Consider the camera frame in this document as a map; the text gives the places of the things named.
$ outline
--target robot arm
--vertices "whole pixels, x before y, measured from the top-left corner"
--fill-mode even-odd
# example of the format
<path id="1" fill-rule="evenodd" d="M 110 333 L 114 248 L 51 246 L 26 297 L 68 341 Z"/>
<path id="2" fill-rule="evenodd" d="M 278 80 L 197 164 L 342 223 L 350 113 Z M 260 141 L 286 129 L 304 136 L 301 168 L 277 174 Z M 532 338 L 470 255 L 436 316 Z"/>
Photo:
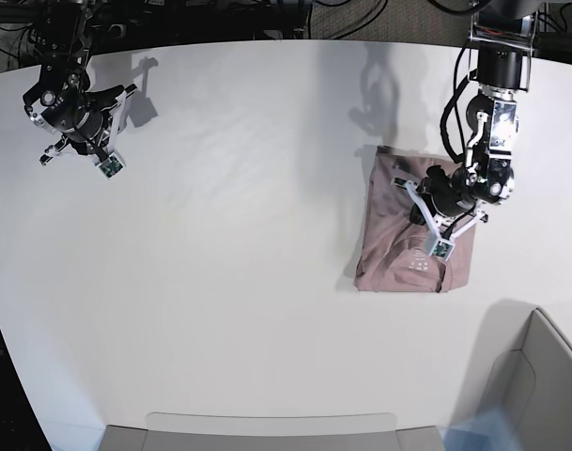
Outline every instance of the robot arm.
<path id="1" fill-rule="evenodd" d="M 485 207 L 501 204 L 513 192 L 516 95 L 529 89 L 539 7 L 540 2 L 535 0 L 495 0 L 473 15 L 471 41 L 478 46 L 477 69 L 456 88 L 441 120 L 442 142 L 459 168 L 445 174 L 440 166 L 432 166 L 418 185 L 394 180 L 409 192 L 415 204 L 410 220 L 429 229 L 425 246 L 428 255 L 449 258 L 456 237 L 479 221 L 487 222 Z M 522 86 L 524 61 L 528 67 Z M 463 153 L 455 154 L 446 122 L 470 81 L 479 84 L 478 94 L 467 108 L 472 137 Z"/>
<path id="2" fill-rule="evenodd" d="M 42 165 L 71 145 L 110 178 L 124 166 L 114 140 L 124 101 L 136 86 L 88 92 L 86 66 L 96 40 L 108 31 L 102 14 L 107 7 L 101 0 L 49 2 L 36 47 L 42 60 L 39 80 L 23 95 L 23 102 L 37 127 L 62 134 L 39 159 Z"/>

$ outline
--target folded shirt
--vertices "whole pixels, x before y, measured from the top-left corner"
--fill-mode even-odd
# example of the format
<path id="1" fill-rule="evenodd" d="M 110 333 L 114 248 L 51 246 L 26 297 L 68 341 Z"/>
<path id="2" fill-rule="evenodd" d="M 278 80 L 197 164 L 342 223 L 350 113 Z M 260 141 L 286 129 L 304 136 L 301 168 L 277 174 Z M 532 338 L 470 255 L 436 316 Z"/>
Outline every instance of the folded shirt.
<path id="1" fill-rule="evenodd" d="M 454 163 L 436 158 L 376 155 L 355 278 L 358 290 L 438 293 L 467 285 L 475 226 L 456 239 L 448 261 L 427 256 L 427 226 L 410 222 L 413 201 L 406 190 L 392 184 L 393 178 L 419 183 L 433 165 L 442 166 L 447 174 L 456 169 Z"/>

